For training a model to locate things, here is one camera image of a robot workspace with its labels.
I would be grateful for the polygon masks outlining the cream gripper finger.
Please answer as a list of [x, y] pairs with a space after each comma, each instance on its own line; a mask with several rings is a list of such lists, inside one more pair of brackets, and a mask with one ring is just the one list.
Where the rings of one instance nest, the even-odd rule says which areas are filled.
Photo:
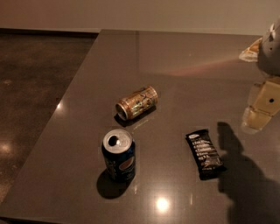
[[280, 110], [280, 78], [272, 77], [263, 83], [255, 83], [248, 96], [241, 128], [255, 134], [262, 130]]
[[246, 62], [257, 62], [262, 40], [262, 38], [257, 39], [253, 44], [243, 50], [239, 55], [239, 59]]

